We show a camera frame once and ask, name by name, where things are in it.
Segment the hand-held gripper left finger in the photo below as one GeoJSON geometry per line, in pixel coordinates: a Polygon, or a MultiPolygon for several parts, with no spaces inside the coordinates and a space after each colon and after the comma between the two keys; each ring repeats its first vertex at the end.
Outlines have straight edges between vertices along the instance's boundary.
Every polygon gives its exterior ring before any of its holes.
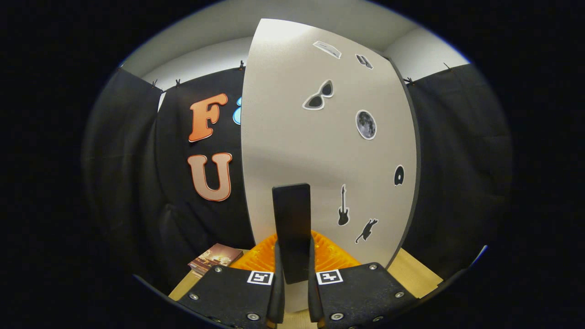
{"type": "Polygon", "coordinates": [[[232,267],[213,266],[179,298],[196,316],[223,329],[275,329],[284,318],[284,274],[277,235],[232,267]]]}

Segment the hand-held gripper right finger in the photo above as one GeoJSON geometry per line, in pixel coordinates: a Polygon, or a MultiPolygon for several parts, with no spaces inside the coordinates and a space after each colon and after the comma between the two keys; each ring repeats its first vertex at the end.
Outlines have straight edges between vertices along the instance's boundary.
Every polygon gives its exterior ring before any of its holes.
{"type": "Polygon", "coordinates": [[[334,242],[311,233],[308,310],[320,329],[381,329],[417,298],[377,262],[353,266],[334,242]]]}

